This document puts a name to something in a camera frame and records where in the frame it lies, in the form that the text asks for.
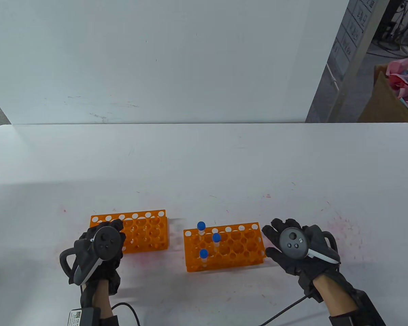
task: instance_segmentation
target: gloved hand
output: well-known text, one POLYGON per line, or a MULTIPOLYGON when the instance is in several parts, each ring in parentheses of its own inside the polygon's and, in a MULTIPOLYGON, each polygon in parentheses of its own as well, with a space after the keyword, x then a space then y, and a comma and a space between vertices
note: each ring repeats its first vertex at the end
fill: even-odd
MULTIPOLYGON (((79 239, 92 239, 94 238, 95 233, 102 227, 111 226, 116 230, 121 231, 124 226, 123 222, 120 219, 115 219, 112 222, 102 222, 96 227, 90 227, 86 232, 84 232, 79 239)), ((119 277, 116 269, 120 265, 121 258, 123 257, 122 247, 126 238, 125 233, 120 232, 121 236, 121 245, 117 254, 111 260, 103 261, 100 266, 94 271, 90 276, 88 282, 99 281, 101 279, 107 279, 109 281, 109 295, 116 294, 118 287, 120 285, 121 278, 119 277)), ((73 275, 77 270, 78 263, 75 261, 72 265, 72 277, 69 278, 69 284, 73 284, 73 275)))
MULTIPOLYGON (((309 238, 310 242, 315 242, 316 245, 323 245, 328 248, 322 230, 317 225, 311 227, 304 226, 301 228, 300 224, 294 219, 287 219, 283 223, 280 219, 274 219, 271 225, 265 225, 262 229, 263 234, 277 247, 279 250, 280 233, 288 227, 295 227, 302 230, 309 238)), ((285 270, 286 273, 299 276, 299 285, 304 290, 305 295, 315 298, 318 302, 322 301, 322 297, 313 285, 313 280, 319 275, 325 274, 332 278, 337 284, 340 284, 347 292, 352 292, 355 289, 346 279, 339 273, 339 264, 331 264, 325 262, 317 257, 306 257, 304 259, 291 259, 281 251, 273 247, 266 248, 266 255, 272 258, 278 265, 285 270)))

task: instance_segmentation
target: white table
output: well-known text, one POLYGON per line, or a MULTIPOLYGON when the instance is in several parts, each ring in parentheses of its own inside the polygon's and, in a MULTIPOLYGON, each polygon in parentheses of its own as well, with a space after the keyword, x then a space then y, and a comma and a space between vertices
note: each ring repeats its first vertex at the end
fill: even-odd
MULTIPOLYGON (((270 262, 185 270, 183 229, 274 217, 333 232, 344 275, 389 325, 408 325, 408 124, 1 126, 0 324, 65 325, 80 293, 59 253, 94 213, 160 208, 169 250, 125 256, 112 298, 143 325, 257 325, 302 297, 270 262)), ((272 325, 327 318, 307 300, 272 325)))
POLYGON ((304 122, 348 2, 0 0, 0 107, 13 124, 304 122))

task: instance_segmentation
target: test tube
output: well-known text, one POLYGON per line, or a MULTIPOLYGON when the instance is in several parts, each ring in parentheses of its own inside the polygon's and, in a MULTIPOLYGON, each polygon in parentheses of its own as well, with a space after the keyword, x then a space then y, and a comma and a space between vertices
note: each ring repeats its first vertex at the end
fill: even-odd
POLYGON ((203 236, 205 234, 205 223, 203 221, 198 222, 197 224, 198 234, 203 236))
POLYGON ((206 249, 200 250, 200 258, 202 262, 207 262, 208 251, 206 249))
POLYGON ((215 245, 215 251, 218 251, 220 242, 221 242, 221 235, 219 233, 213 234, 213 244, 215 245))

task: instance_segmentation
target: cardboard box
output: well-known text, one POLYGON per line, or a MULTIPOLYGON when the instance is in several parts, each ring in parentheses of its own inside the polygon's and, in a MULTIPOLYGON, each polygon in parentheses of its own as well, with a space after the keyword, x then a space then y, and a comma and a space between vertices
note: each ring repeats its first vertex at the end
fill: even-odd
POLYGON ((372 96, 357 122, 408 122, 408 108, 395 96, 386 71, 387 65, 375 66, 372 96))

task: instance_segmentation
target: white wall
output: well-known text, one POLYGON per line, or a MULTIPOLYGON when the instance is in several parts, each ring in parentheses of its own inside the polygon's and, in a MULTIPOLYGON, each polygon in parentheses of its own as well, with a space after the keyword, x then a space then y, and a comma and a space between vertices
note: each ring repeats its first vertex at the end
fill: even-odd
POLYGON ((347 0, 0 0, 13 124, 302 122, 347 0))

